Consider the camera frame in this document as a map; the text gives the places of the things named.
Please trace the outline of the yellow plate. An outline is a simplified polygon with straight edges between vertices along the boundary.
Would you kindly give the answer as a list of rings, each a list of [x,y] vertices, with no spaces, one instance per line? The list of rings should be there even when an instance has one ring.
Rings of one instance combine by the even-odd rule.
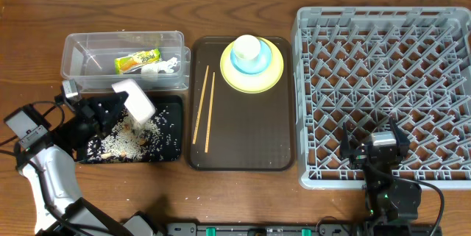
[[[266,42],[272,51],[272,61],[269,67],[255,75],[243,74],[237,71],[230,60],[230,52],[234,41],[223,51],[220,61],[220,69],[224,80],[234,89],[243,93],[261,93],[273,87],[281,78],[284,68],[283,56],[271,41],[256,37]]]

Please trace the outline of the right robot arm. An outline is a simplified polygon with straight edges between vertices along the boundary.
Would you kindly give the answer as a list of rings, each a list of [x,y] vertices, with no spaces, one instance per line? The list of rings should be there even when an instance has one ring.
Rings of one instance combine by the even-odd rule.
[[[360,170],[365,180],[365,205],[369,217],[352,228],[351,235],[411,235],[411,222],[418,218],[422,189],[415,182],[392,174],[409,151],[410,141],[392,118],[390,130],[375,132],[354,147],[342,126],[342,159]]]

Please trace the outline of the white cup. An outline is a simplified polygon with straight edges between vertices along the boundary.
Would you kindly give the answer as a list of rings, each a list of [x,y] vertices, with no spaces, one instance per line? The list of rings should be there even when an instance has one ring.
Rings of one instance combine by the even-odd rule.
[[[240,60],[253,60],[260,54],[261,44],[253,35],[242,35],[235,39],[232,50]]]

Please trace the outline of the left wooden chopstick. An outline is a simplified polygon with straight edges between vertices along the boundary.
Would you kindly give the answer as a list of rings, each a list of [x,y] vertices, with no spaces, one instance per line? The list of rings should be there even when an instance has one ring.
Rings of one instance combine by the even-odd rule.
[[[204,79],[203,79],[202,89],[201,89],[201,92],[200,92],[200,100],[199,100],[198,111],[197,111],[197,114],[196,114],[196,123],[195,123],[194,135],[193,135],[193,138],[192,138],[192,144],[196,144],[196,140],[197,140],[197,135],[198,135],[198,131],[199,131],[199,122],[200,122],[200,118],[201,118],[201,114],[202,114],[202,105],[204,103],[206,84],[207,84],[207,80],[208,80],[208,73],[209,73],[209,65],[207,65],[207,67],[205,69],[205,76],[204,76]]]

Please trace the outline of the white small bowl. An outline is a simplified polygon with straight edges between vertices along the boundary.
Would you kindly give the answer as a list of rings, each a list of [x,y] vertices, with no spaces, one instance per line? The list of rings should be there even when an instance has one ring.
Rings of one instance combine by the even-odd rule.
[[[125,79],[114,83],[112,89],[115,93],[125,92],[128,94],[124,106],[135,124],[143,126],[155,114],[154,104],[134,79]]]

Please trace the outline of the brown serving tray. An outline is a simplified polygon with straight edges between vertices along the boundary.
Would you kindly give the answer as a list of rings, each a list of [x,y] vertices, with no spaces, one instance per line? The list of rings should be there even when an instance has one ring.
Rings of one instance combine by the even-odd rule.
[[[284,62],[277,84],[262,93],[242,93],[224,80],[219,63],[233,37],[201,37],[192,47],[189,110],[190,133],[185,158],[199,171],[284,171],[296,154],[291,45],[281,37],[271,42]],[[196,144],[192,144],[205,69],[209,65]],[[210,89],[216,74],[209,151],[205,153]]]

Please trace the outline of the clear plastic bin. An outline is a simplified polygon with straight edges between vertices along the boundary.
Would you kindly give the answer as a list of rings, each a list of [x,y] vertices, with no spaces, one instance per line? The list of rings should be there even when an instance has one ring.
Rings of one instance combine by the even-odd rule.
[[[157,81],[144,80],[141,68],[116,74],[114,60],[137,51],[159,49],[161,60],[178,59],[175,74]],[[134,79],[143,90],[187,90],[190,76],[190,49],[178,31],[95,32],[70,34],[65,39],[61,75],[74,79],[83,93],[104,93],[112,84]]]

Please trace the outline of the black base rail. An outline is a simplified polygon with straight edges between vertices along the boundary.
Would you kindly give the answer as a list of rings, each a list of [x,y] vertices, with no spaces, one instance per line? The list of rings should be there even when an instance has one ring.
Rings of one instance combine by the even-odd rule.
[[[430,235],[432,226],[384,226],[373,229],[356,224],[335,224],[321,221],[317,225],[283,226],[283,225],[248,225],[248,224],[206,224],[172,223],[167,225],[166,232],[159,235],[168,236],[341,236],[341,235]]]

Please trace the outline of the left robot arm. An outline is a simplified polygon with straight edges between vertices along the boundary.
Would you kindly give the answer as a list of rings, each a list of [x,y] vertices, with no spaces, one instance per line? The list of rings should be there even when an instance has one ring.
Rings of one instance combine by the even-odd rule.
[[[24,105],[4,122],[15,133],[10,155],[16,169],[28,179],[37,211],[37,235],[166,235],[143,212],[120,223],[89,201],[79,188],[74,151],[92,137],[105,137],[122,110],[136,116],[152,107],[145,93],[113,93],[83,99],[65,93],[50,102],[58,110],[68,107],[74,117],[53,127],[34,104]]]

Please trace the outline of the white napkin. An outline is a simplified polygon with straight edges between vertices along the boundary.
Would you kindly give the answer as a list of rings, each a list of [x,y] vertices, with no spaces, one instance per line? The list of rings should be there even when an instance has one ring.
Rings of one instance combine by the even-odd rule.
[[[178,59],[176,57],[146,64],[141,68],[141,76],[144,80],[154,82],[167,74],[175,74],[177,65]]]

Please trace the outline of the light blue bowl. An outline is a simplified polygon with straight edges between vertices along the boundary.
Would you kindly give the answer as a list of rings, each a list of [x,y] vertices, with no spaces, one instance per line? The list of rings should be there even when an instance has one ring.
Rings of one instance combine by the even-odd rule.
[[[249,75],[259,74],[265,71],[272,61],[272,51],[268,44],[262,40],[259,40],[261,50],[258,56],[252,60],[243,60],[236,56],[234,49],[231,49],[230,60],[233,67],[243,73]]]

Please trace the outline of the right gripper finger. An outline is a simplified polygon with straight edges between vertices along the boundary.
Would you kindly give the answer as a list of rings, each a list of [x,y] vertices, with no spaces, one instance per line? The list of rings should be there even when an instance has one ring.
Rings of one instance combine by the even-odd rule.
[[[339,145],[339,152],[340,152],[340,157],[342,159],[346,159],[346,158],[350,158],[350,156],[353,154],[353,148],[350,146],[346,123],[343,123],[342,130],[343,130],[343,135],[341,137],[341,142]]]
[[[410,140],[408,139],[407,135],[399,128],[393,117],[389,118],[389,124],[391,127],[391,131],[395,137],[399,151],[408,151],[410,146]]]

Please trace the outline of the grey dishwasher rack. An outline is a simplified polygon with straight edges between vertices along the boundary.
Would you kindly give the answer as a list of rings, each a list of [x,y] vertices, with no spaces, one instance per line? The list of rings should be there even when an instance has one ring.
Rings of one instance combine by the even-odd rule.
[[[411,144],[395,176],[470,188],[467,8],[303,7],[291,44],[303,188],[362,187],[341,136],[357,145],[390,119]]]

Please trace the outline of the green snack wrapper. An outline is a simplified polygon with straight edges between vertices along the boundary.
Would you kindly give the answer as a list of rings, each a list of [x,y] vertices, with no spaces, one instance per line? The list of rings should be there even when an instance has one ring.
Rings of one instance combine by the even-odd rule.
[[[116,58],[114,60],[115,72],[116,74],[126,74],[146,64],[160,61],[161,55],[159,49],[137,51],[125,57]]]

